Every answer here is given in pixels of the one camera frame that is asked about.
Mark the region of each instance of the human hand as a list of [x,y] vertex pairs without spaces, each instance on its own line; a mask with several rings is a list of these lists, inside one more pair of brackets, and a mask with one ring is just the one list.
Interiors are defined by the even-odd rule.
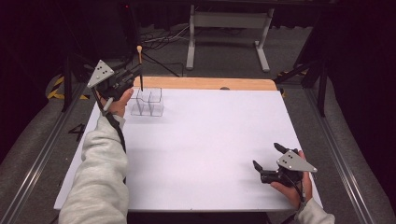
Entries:
[[[127,106],[128,101],[132,97],[132,94],[134,94],[133,88],[126,90],[118,101],[111,103],[107,111],[112,115],[117,115],[123,118],[123,116],[125,115],[125,106]],[[102,105],[106,104],[105,99],[101,98],[100,101]]]
[[[304,153],[300,150],[298,152],[299,156],[303,159],[305,159]],[[305,202],[307,203],[310,199],[312,199],[312,182],[311,179],[309,178],[309,173],[304,172],[303,173],[303,181],[302,184],[304,185],[304,191],[305,191]],[[297,192],[297,190],[293,187],[286,187],[282,185],[281,183],[278,182],[272,182],[271,187],[274,189],[277,189],[279,192],[284,194],[288,199],[290,204],[297,210],[300,207],[300,196]]]

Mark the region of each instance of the gray floor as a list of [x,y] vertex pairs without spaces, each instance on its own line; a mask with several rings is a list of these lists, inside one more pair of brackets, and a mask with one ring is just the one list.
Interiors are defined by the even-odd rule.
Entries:
[[[187,77],[242,77],[274,78],[281,71],[289,71],[303,46],[311,29],[280,28],[271,29],[264,45],[264,52],[270,64],[271,72],[265,74],[260,67],[253,41],[260,31],[244,30],[238,35],[229,35],[221,30],[203,30],[196,36],[195,64],[192,71],[184,71]],[[180,39],[158,50],[149,50],[147,54],[161,63],[185,63],[188,41]],[[181,74],[180,64],[167,64],[170,69]],[[144,74],[148,76],[172,76],[168,71],[154,63],[144,64]],[[53,86],[55,77],[49,83]],[[311,106],[309,94],[313,90],[303,90],[298,84],[300,77],[294,77],[279,87],[286,92],[285,105],[289,111],[295,132],[304,149],[307,159],[315,164],[320,172],[316,175],[316,185],[324,209],[336,216],[337,223],[396,223],[389,199],[375,179],[365,162],[359,147],[353,139],[342,112],[336,103],[330,82],[326,97],[326,119],[317,115]],[[26,200],[21,201],[11,222],[5,223],[51,223],[58,211],[52,209],[56,196],[68,166],[78,146],[78,134],[69,133],[80,124],[86,124],[94,100],[78,100],[76,106],[65,118],[59,137],[49,149],[44,169],[39,170],[33,181],[33,188],[26,190]],[[52,98],[26,127],[19,140],[0,165],[0,217],[12,204],[25,177],[29,174],[37,156],[46,145],[53,128],[64,113],[61,113],[63,100]],[[350,169],[361,195],[350,195],[347,183],[334,162],[332,146],[323,131],[321,122],[326,122],[332,130],[332,136]],[[367,206],[372,220],[362,220],[359,207],[353,197],[359,197]],[[280,223],[290,212],[269,213],[273,223]],[[169,216],[169,214],[134,214],[130,218],[137,223],[263,223],[262,214],[200,214],[192,216]]]

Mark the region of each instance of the white sleeve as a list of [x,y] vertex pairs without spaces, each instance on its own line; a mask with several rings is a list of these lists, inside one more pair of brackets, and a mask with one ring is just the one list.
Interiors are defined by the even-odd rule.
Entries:
[[[122,127],[125,120],[114,117]],[[129,191],[123,179],[128,160],[117,131],[105,117],[87,133],[81,158],[59,223],[126,223]]]
[[333,224],[335,217],[327,214],[314,199],[311,199],[298,214],[298,220],[302,224]]

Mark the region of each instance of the white surface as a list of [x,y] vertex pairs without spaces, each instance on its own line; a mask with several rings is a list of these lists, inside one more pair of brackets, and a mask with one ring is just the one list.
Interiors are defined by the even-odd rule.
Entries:
[[[276,170],[282,154],[274,148],[275,142],[300,148],[278,91],[164,89],[163,105],[162,117],[125,116],[130,210],[291,209],[283,195],[261,183],[252,163],[255,160],[264,170]],[[96,106],[86,132],[95,128],[98,116]],[[81,163],[81,146],[82,142],[55,209],[61,209],[71,189]]]

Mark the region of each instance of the dark background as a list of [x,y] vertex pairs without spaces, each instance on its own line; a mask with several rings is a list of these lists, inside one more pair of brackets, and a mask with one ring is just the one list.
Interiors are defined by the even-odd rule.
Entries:
[[[93,61],[121,58],[132,53],[125,49],[131,49],[135,41],[122,29],[124,19],[119,6],[109,1],[91,5],[89,1],[77,0],[7,0],[1,5],[0,161],[47,103],[45,89],[62,71],[70,52]],[[184,13],[188,10],[181,10],[183,7],[189,6],[143,6],[136,15],[142,26],[154,24],[156,28],[169,29],[188,22],[189,14]],[[103,8],[107,14],[97,15]],[[329,59],[329,77],[349,129],[396,210],[392,189],[392,178],[396,176],[394,8],[392,1],[361,0],[342,12],[307,14],[302,9],[280,9],[276,10],[272,25],[316,25],[298,63]],[[99,35],[109,30],[111,35]],[[111,44],[102,45],[104,41]]]

